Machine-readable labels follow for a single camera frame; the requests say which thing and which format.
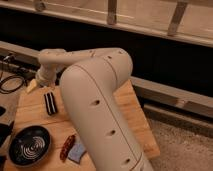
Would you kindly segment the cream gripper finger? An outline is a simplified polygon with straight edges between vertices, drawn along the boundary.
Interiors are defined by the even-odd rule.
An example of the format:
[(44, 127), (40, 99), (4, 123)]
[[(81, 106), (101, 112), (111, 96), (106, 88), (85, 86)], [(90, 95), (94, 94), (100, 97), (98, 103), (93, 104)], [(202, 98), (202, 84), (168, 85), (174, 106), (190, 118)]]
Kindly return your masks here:
[(32, 79), (26, 88), (26, 92), (30, 93), (34, 91), (36, 88), (37, 88), (37, 81), (35, 79)]

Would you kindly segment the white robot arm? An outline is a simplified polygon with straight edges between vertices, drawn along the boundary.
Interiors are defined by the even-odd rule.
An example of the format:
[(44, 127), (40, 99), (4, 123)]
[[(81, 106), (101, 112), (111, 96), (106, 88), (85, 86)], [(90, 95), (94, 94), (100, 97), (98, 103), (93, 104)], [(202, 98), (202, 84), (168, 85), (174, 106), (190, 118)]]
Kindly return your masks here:
[(121, 48), (43, 49), (28, 89), (58, 83), (66, 112), (97, 171), (154, 171), (113, 96), (131, 76)]

